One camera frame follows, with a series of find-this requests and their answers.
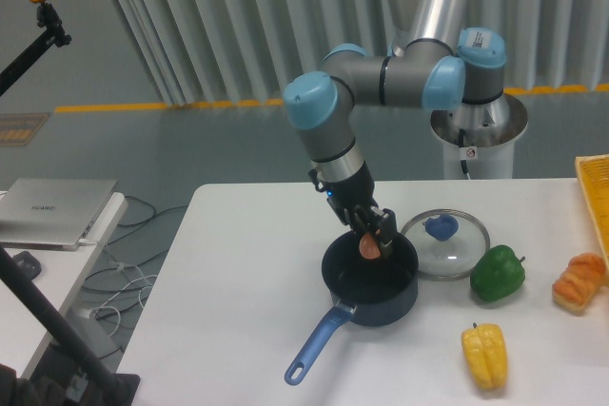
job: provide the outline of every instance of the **gray floor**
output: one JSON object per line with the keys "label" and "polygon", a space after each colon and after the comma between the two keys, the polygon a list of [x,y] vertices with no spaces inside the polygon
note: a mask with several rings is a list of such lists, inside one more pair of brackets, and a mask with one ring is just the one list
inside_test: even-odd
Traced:
{"label": "gray floor", "polygon": [[[515,178],[574,177],[576,156],[609,152],[609,93],[521,99],[530,125],[517,144]],[[376,180],[442,178],[442,150],[432,138],[428,119],[417,110],[356,107],[352,125]],[[304,150],[280,106],[57,113],[28,146],[0,148],[2,189],[19,177],[114,178],[119,191],[159,210],[187,204],[203,184],[303,182],[307,170]],[[143,219],[147,212],[132,202],[124,222]],[[109,255],[140,263],[168,249],[183,214],[170,212],[110,246],[95,270],[108,267]],[[296,223],[298,215],[293,217]],[[117,229],[114,237],[126,232]],[[160,257],[142,269],[158,273],[162,261]],[[89,287],[102,289],[126,283],[111,272],[87,281]],[[91,307],[107,298],[81,294]],[[137,294],[124,294],[115,305],[125,308],[135,302]],[[133,327],[139,315],[138,305],[122,322]],[[105,325],[109,331],[114,328]],[[114,339],[126,347],[131,333],[122,327]]]}

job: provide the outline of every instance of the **black saucepan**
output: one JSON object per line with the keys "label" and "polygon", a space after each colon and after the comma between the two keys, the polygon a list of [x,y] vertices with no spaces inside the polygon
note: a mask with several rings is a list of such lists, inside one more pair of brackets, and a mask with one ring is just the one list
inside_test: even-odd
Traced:
{"label": "black saucepan", "polygon": [[334,332],[347,322],[380,327],[405,316],[418,294],[419,260],[402,234],[386,259],[364,259],[360,237],[345,233],[325,251],[322,276],[334,306],[327,312],[285,372],[285,382],[300,384]]}

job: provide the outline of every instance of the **desk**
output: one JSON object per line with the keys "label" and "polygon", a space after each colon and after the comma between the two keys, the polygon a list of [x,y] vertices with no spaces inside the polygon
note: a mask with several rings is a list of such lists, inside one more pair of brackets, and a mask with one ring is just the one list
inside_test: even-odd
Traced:
{"label": "desk", "polygon": [[[34,279],[34,284],[62,316],[71,307],[127,206],[123,194],[114,193],[110,197],[88,232],[88,241],[95,244],[81,246],[76,251],[28,249],[42,265],[42,272]],[[12,256],[21,251],[23,249],[7,248]],[[29,377],[47,349],[51,336],[3,282],[0,282],[0,303],[0,363],[14,369],[18,377]]]}
{"label": "desk", "polygon": [[492,245],[526,256],[522,289],[479,305],[468,280],[420,279],[408,315],[383,328],[348,323],[291,387],[285,369],[331,305],[322,256],[345,227],[311,184],[206,185],[119,368],[142,377],[134,404],[485,404],[462,356],[472,322],[495,322],[505,335],[510,373],[490,394],[496,404],[606,403],[607,289],[580,318],[551,296],[571,257],[599,252],[576,180],[377,183],[375,198],[399,227],[432,208],[477,217]]}

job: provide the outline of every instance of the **blue pot handle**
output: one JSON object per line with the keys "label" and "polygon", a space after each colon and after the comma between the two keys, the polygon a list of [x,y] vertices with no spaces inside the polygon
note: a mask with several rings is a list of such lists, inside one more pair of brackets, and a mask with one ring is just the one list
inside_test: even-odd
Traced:
{"label": "blue pot handle", "polygon": [[300,384],[313,366],[317,356],[322,352],[325,344],[334,332],[342,325],[353,319],[356,308],[337,303],[330,309],[317,324],[315,330],[298,353],[294,361],[285,371],[284,379],[289,385]]}

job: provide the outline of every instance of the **green bell pepper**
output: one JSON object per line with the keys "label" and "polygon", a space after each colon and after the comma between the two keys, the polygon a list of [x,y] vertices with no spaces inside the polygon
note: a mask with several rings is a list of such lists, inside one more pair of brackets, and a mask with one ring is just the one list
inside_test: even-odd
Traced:
{"label": "green bell pepper", "polygon": [[469,285],[484,301],[496,301],[516,292],[524,282],[522,259],[504,244],[490,248],[476,263]]}

